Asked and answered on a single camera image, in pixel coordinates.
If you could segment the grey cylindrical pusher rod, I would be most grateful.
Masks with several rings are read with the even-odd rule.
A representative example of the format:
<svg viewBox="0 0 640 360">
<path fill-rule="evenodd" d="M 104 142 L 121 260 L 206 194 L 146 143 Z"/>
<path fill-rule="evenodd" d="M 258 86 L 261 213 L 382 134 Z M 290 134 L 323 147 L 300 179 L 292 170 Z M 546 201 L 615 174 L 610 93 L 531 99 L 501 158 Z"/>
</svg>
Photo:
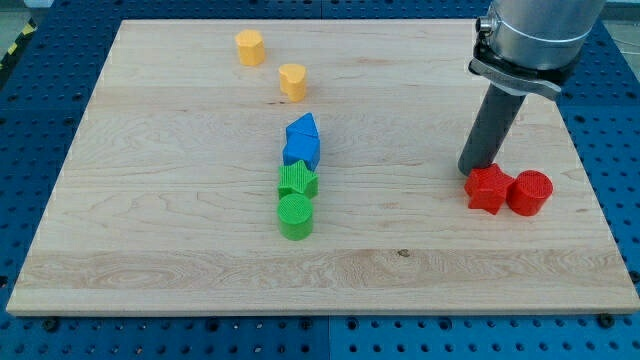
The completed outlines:
<svg viewBox="0 0 640 360">
<path fill-rule="evenodd" d="M 458 160 L 458 170 L 469 176 L 473 169 L 489 167 L 500 150 L 526 96 L 512 95 L 490 85 Z"/>
</svg>

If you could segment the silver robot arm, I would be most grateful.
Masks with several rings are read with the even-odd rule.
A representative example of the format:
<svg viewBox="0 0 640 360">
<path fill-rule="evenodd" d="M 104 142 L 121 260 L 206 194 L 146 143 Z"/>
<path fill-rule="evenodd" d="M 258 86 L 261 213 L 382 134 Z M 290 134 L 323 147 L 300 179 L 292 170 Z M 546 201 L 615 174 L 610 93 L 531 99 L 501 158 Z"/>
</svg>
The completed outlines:
<svg viewBox="0 0 640 360">
<path fill-rule="evenodd" d="M 476 19 L 468 70 L 490 85 L 458 160 L 462 174 L 493 163 L 529 94 L 556 99 L 604 5 L 604 0 L 493 0 Z"/>
</svg>

